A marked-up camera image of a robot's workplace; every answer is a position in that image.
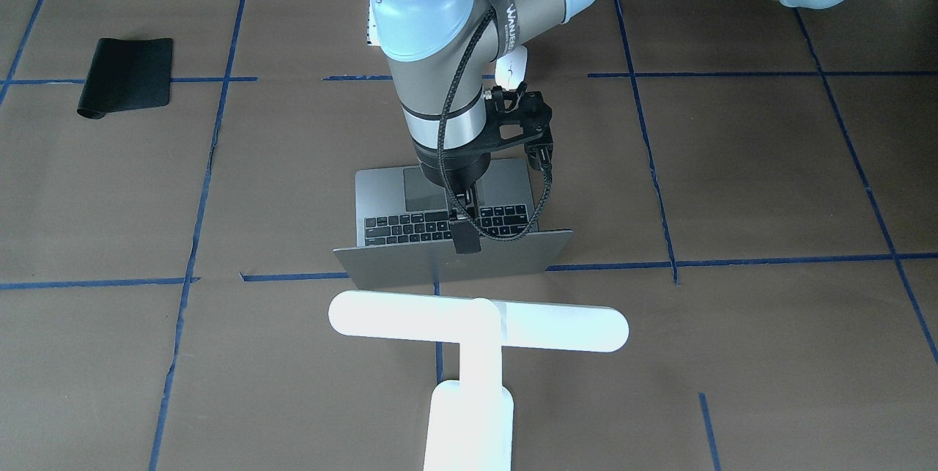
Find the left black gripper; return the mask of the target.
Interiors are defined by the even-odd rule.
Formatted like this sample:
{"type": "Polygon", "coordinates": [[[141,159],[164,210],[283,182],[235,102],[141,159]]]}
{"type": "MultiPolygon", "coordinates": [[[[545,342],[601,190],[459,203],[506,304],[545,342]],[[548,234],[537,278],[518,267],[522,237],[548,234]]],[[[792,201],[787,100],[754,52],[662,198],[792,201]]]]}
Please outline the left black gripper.
{"type": "Polygon", "coordinates": [[[443,157],[445,173],[439,167],[437,150],[415,141],[419,167],[426,180],[439,187],[445,187],[443,175],[450,184],[455,200],[450,200],[450,237],[458,255],[475,254],[481,251],[479,195],[476,182],[483,177],[490,167],[490,152],[469,154],[465,150],[456,151],[456,156],[443,157]]]}

